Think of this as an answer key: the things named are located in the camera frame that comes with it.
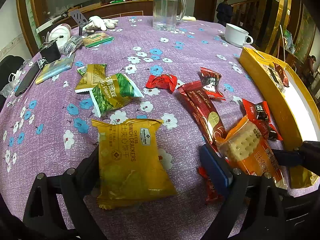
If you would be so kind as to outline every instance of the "screw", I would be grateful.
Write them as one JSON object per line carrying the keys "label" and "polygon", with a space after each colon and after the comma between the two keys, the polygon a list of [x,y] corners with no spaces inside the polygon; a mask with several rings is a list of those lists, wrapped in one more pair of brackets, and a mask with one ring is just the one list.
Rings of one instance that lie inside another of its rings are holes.
{"label": "screw", "polygon": [[37,179],[42,179],[44,177],[44,173],[39,173],[38,175],[37,175]]}
{"label": "screw", "polygon": [[67,174],[72,175],[75,173],[75,171],[76,171],[75,168],[69,168],[69,169],[67,169]]}
{"label": "screw", "polygon": [[267,179],[271,179],[271,178],[272,178],[270,172],[265,172],[265,173],[264,173],[264,176],[265,176]]}
{"label": "screw", "polygon": [[239,168],[234,168],[233,173],[236,175],[239,175],[239,174],[241,174],[241,170]]}

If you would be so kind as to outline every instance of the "floral tablecloth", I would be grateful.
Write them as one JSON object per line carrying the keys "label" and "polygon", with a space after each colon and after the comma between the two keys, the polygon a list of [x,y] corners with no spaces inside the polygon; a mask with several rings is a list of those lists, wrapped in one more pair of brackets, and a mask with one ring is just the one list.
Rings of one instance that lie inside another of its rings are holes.
{"label": "floral tablecloth", "polygon": [[[150,74],[171,73],[183,84],[199,80],[200,67],[215,70],[222,74],[219,89],[226,101],[214,100],[213,104],[226,130],[235,126],[244,115],[241,98],[258,103],[263,97],[238,62],[242,49],[223,40],[224,30],[216,23],[181,21],[176,30],[161,32],[152,29],[151,17],[121,17],[116,29],[106,31],[114,41],[90,49],[82,47],[76,51],[72,69],[33,84],[18,98],[12,93],[0,113],[0,192],[12,214],[22,219],[38,173],[62,174],[95,149],[98,132],[91,118],[98,117],[90,95],[74,92],[81,79],[76,68],[107,63],[107,75],[126,73],[145,98],[111,111],[104,121],[117,124],[136,117],[164,120],[156,133],[159,159],[178,195],[111,211],[100,210],[95,197],[89,195],[85,202],[90,212],[110,240],[200,239],[220,207],[220,203],[205,205],[205,185],[197,173],[203,137],[183,108],[177,90],[171,95],[168,90],[146,89],[145,84]],[[271,146],[281,148],[282,144],[276,141]],[[71,227],[63,202],[61,207]],[[243,218],[244,214],[232,233],[239,231]]]}

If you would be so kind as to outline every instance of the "white wall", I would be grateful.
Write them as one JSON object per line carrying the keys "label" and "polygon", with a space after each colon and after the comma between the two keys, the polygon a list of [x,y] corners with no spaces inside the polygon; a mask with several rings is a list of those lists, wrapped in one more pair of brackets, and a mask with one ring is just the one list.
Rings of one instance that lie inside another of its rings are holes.
{"label": "white wall", "polygon": [[22,35],[16,0],[5,1],[0,9],[0,19],[5,30],[0,39],[0,61],[7,55],[20,56],[24,60],[31,58]]}

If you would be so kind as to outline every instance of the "white mug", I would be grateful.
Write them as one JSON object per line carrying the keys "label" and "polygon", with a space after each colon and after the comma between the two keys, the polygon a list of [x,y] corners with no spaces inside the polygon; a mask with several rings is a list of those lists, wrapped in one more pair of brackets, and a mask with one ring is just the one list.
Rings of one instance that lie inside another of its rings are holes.
{"label": "white mug", "polygon": [[253,38],[248,35],[249,33],[238,26],[227,23],[224,38],[230,44],[242,48],[244,44],[252,44]]}

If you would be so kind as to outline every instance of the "blue gripper pad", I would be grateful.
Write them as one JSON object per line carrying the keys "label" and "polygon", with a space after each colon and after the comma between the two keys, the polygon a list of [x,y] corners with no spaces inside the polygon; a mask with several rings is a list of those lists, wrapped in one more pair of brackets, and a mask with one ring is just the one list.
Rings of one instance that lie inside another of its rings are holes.
{"label": "blue gripper pad", "polygon": [[215,189],[226,198],[229,195],[229,186],[233,180],[227,162],[211,148],[209,149],[206,144],[202,145],[199,156],[201,165],[206,170]]}

